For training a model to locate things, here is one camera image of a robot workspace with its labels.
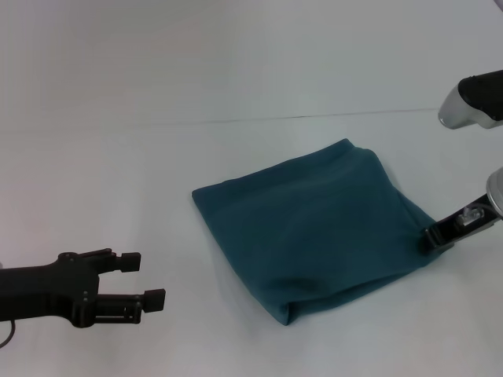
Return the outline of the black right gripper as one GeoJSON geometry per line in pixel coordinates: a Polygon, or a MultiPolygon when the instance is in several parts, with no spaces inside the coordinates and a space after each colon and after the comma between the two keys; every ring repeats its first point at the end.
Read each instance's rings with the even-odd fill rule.
{"type": "Polygon", "coordinates": [[[442,253],[455,243],[498,222],[498,212],[487,194],[467,204],[449,217],[425,228],[421,235],[422,253],[442,253]]]}

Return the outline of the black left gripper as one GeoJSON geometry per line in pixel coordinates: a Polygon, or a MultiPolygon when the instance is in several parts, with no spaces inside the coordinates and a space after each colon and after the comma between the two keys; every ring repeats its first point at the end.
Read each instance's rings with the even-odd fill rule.
{"type": "Polygon", "coordinates": [[[164,289],[141,295],[97,295],[98,274],[137,272],[138,252],[117,255],[110,248],[61,254],[48,265],[1,270],[1,320],[61,317],[76,328],[95,324],[139,324],[143,313],[164,308],[164,289]]]}

